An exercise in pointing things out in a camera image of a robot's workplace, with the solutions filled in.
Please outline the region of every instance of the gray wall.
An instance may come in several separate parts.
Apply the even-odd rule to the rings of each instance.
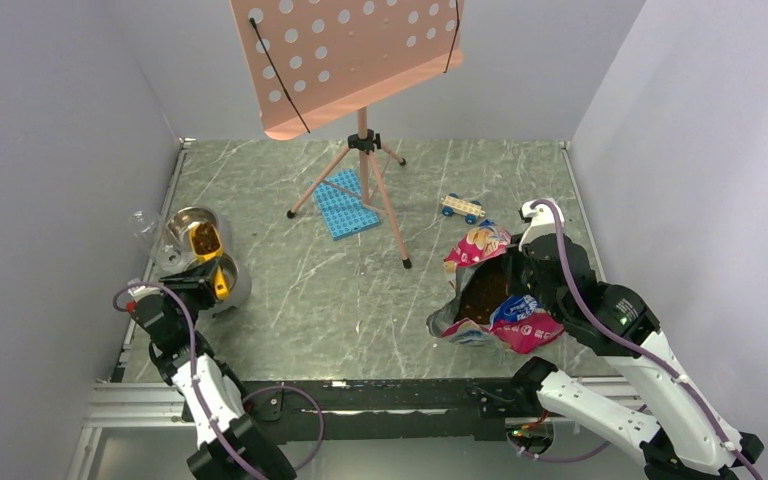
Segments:
[[[0,1],[0,479],[65,475],[177,148],[100,0]]]
[[[768,448],[768,2],[649,0],[572,161],[608,278]]]
[[[107,3],[179,136],[264,137],[227,0]],[[398,138],[569,139],[642,5],[467,1],[464,64],[374,105],[370,125]],[[345,118],[313,136],[356,128]]]

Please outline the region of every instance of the pink snack bag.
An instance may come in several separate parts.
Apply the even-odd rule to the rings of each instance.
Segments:
[[[517,353],[529,353],[546,345],[563,333],[563,326],[555,322],[531,295],[509,296],[490,316],[489,324],[482,325],[471,318],[457,318],[461,295],[479,268],[495,267],[487,263],[500,262],[508,253],[511,235],[501,226],[485,220],[471,229],[443,261],[449,285],[455,298],[426,320],[429,333],[458,345],[493,344]]]

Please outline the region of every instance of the music stand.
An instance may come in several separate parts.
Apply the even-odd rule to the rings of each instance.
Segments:
[[[402,264],[411,267],[375,150],[406,161],[367,127],[367,107],[463,62],[463,0],[231,0],[266,134],[289,140],[350,113],[358,132],[287,211],[293,218],[320,184],[386,215]],[[357,149],[361,194],[326,180]],[[376,190],[369,192],[369,167]],[[381,192],[384,208],[370,204]]]

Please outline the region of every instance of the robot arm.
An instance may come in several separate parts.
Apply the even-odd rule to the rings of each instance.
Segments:
[[[737,455],[754,463],[763,444],[757,436],[729,425],[697,393],[696,385],[670,349],[658,319],[639,295],[626,287],[597,281],[584,249],[566,236],[566,260],[562,260],[552,210],[535,202],[523,205],[520,213],[528,228],[519,243],[522,255],[507,259],[510,292],[534,295],[573,338],[628,379],[653,415],[634,412],[601,397],[536,357],[517,372],[513,383],[533,392],[547,410],[577,420],[620,447],[644,465],[650,479],[736,479],[730,468],[737,464]],[[567,286],[564,261],[580,299],[602,328],[588,320]],[[613,333],[624,340],[622,343],[652,352],[664,364],[600,330]],[[708,412],[698,401],[704,402]],[[728,441],[721,440],[723,435],[711,420]]]
[[[195,319],[199,311],[211,308],[217,301],[213,279],[218,268],[218,259],[210,260],[179,275],[161,278],[160,283],[182,300],[189,316]],[[152,363],[163,381],[174,385],[190,407],[198,447],[187,459],[193,477],[199,480],[296,478],[295,469],[278,446],[246,413],[242,403],[246,391],[242,383],[227,365],[214,359],[207,340],[198,333],[195,333],[195,352],[191,354],[189,326],[180,305],[157,288],[134,287],[129,293],[134,300],[128,304],[127,311],[151,338]],[[198,391],[193,385],[193,363]],[[211,419],[198,407],[199,395],[210,406]],[[221,431],[224,441],[257,475],[240,468],[217,438],[210,420]]]

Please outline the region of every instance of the toy car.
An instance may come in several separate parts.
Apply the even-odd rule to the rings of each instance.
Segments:
[[[485,214],[481,208],[481,203],[478,200],[467,202],[461,200],[454,193],[450,193],[440,199],[440,203],[443,205],[442,213],[447,217],[451,217],[454,214],[463,215],[466,223],[474,225],[479,218],[482,218]]]

